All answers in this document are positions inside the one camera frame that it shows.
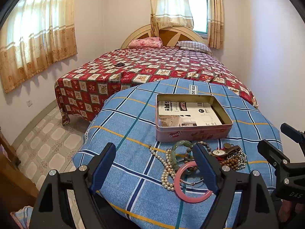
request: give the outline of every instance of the window frame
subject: window frame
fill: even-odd
[[[208,22],[208,17],[209,17],[209,4],[208,4],[209,0],[206,0],[206,22]],[[208,23],[206,23],[206,33],[204,32],[200,32],[200,31],[195,31],[194,32],[198,33],[202,38],[208,38]]]

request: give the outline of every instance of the pink bangle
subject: pink bangle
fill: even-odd
[[[175,187],[175,191],[176,191],[176,194],[178,195],[178,197],[181,200],[184,200],[185,202],[189,202],[189,203],[199,203],[199,202],[202,202],[202,201],[206,200],[207,198],[209,198],[211,196],[211,194],[212,194],[212,191],[208,190],[204,195],[202,195],[200,197],[193,198],[193,197],[186,196],[182,192],[182,190],[180,188],[180,178],[181,178],[181,175],[182,175],[182,173],[187,168],[194,167],[194,166],[197,166],[197,164],[196,164],[195,161],[192,161],[192,162],[188,162],[187,164],[185,164],[181,168],[179,168],[179,170],[177,171],[177,173],[175,175],[175,180],[173,182],[174,187]]]

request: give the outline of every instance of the watch face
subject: watch face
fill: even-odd
[[[214,150],[214,151],[212,151],[212,153],[216,156],[222,156],[222,155],[226,154],[226,152],[224,150]]]

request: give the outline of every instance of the pillow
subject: pillow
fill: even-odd
[[[212,56],[211,49],[203,43],[194,41],[178,41],[177,46],[179,46],[183,50],[203,52]]]
[[[149,37],[145,39],[133,40],[129,43],[129,48],[154,47],[161,48],[163,46],[162,40],[159,37]]]

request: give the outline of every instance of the striped pillow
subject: striped pillow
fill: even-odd
[[[203,52],[212,56],[211,49],[203,43],[195,41],[178,41],[177,46],[179,46],[183,50]]]

